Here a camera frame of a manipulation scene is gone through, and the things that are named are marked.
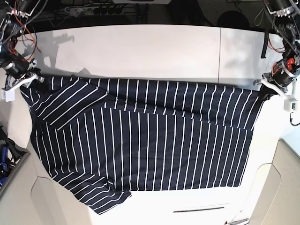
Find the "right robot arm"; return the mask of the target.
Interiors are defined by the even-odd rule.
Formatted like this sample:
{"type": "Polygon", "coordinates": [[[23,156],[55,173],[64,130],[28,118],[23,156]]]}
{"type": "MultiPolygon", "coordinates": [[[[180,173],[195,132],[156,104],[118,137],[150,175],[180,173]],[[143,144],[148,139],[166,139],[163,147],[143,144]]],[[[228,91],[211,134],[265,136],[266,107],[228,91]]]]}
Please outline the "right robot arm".
{"type": "Polygon", "coordinates": [[[246,16],[238,8],[236,11],[226,11],[222,13],[217,23],[211,23],[203,13],[199,2],[196,0],[125,0],[117,3],[114,0],[93,0],[90,3],[74,4],[62,3],[59,0],[3,0],[1,4],[7,4],[10,11],[0,20],[0,65],[7,71],[8,77],[20,79],[21,84],[29,84],[32,78],[23,78],[27,70],[30,69],[29,63],[33,60],[34,54],[30,54],[28,59],[15,51],[18,38],[27,32],[33,42],[33,50],[38,49],[35,30],[28,30],[35,19],[40,15],[47,17],[51,15],[48,21],[52,23],[57,15],[64,15],[64,20],[84,15],[82,10],[88,7],[96,7],[98,12],[92,15],[93,21],[98,17],[104,17],[103,10],[110,17],[120,17],[123,8],[133,7],[136,20],[148,20],[147,13],[140,13],[140,6],[144,5],[148,9],[149,5],[162,4],[167,9],[170,20],[174,25],[183,24],[188,20],[191,25],[231,28],[238,30],[250,29],[250,24],[246,16]]]}

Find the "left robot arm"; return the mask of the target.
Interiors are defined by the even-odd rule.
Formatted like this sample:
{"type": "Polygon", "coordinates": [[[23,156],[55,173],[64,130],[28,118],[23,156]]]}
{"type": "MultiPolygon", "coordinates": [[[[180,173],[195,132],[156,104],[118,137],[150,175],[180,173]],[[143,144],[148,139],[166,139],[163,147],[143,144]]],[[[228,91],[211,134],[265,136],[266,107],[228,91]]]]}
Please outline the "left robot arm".
{"type": "Polygon", "coordinates": [[[266,54],[300,53],[300,16],[271,0],[51,0],[33,23],[44,75],[246,87],[266,54]]]}

